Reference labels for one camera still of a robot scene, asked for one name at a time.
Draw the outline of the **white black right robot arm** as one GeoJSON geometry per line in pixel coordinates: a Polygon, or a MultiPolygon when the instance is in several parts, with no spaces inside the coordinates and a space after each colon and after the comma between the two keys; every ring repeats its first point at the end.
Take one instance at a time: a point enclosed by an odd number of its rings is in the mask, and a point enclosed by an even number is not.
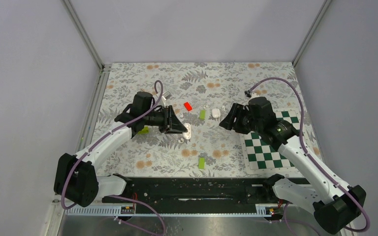
{"type": "Polygon", "coordinates": [[[293,203],[311,213],[332,235],[361,215],[366,191],[360,185],[351,186],[318,158],[310,158],[312,152],[299,129],[278,118],[266,98],[252,98],[246,105],[233,103],[219,125],[243,135],[257,134],[261,141],[292,163],[313,187],[307,189],[281,174],[274,174],[263,185],[262,195],[266,201],[274,203],[283,199],[293,203]]]}

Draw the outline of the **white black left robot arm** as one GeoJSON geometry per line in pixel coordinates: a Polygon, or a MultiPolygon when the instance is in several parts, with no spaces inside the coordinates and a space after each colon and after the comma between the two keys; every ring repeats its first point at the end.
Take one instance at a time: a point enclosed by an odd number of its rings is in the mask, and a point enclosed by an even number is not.
{"type": "Polygon", "coordinates": [[[190,137],[190,125],[181,123],[171,105],[162,106],[150,93],[139,91],[100,138],[74,155],[65,153],[59,158],[54,192],[81,207],[111,195],[121,202],[129,201],[133,189],[123,176],[97,176],[96,170],[146,126],[156,126],[164,134],[190,137]]]}

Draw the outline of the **white oval earbud charging case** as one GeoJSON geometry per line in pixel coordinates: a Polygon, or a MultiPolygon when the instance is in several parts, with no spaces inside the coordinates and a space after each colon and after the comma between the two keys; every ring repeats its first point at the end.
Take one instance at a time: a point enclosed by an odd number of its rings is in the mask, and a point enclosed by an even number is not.
{"type": "Polygon", "coordinates": [[[182,133],[182,136],[185,140],[191,139],[191,125],[189,123],[184,123],[184,127],[186,128],[186,132],[182,133]]]}

